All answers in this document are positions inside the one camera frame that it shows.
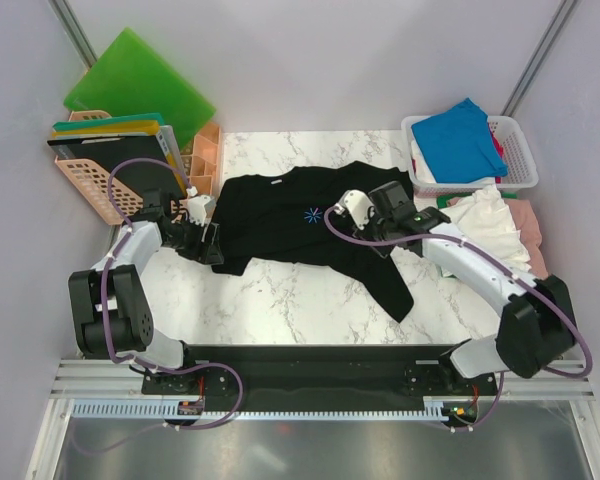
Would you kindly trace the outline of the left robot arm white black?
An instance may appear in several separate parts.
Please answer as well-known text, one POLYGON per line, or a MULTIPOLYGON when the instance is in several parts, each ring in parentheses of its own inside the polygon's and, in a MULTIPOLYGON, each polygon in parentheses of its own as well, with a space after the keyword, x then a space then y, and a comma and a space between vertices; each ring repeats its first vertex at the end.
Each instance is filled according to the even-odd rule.
POLYGON ((123 220, 113 247, 91 269, 68 280, 77 346, 92 360, 135 361, 165 370, 165 382, 188 393, 199 382, 199 369, 185 360, 184 344, 154 325, 141 274, 161 248, 202 265, 224 262, 220 227, 209 220, 213 196, 187 190, 180 203, 159 189, 143 194, 142 206, 123 220))

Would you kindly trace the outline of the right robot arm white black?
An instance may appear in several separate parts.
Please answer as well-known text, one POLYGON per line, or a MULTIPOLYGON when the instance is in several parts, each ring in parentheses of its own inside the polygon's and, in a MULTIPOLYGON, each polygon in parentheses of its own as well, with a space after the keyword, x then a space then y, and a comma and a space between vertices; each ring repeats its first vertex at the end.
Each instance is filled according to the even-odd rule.
POLYGON ((566 284, 506 266, 469 240, 435 207, 418 209, 397 181, 368 193, 350 190, 339 204, 352 219, 354 237, 383 256, 401 247, 461 280, 499 315, 495 334, 452 348, 438 381, 457 394, 474 377, 510 371, 531 378, 582 340, 566 284))

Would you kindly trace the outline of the black t shirt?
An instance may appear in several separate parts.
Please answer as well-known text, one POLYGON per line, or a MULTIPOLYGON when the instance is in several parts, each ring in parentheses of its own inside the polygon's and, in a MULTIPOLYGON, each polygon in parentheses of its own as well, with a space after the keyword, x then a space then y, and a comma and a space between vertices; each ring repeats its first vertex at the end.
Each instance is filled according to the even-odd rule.
POLYGON ((397 181, 413 193, 407 173, 353 162, 340 168, 295 167, 267 177, 243 175, 226 180, 212 220, 219 226, 224 261, 213 266, 216 274, 240 276, 254 259, 325 266, 360 282, 396 322, 402 322, 414 299, 390 258, 371 248, 343 241, 324 222, 341 231, 343 218, 327 214, 348 190, 369 192, 397 181))

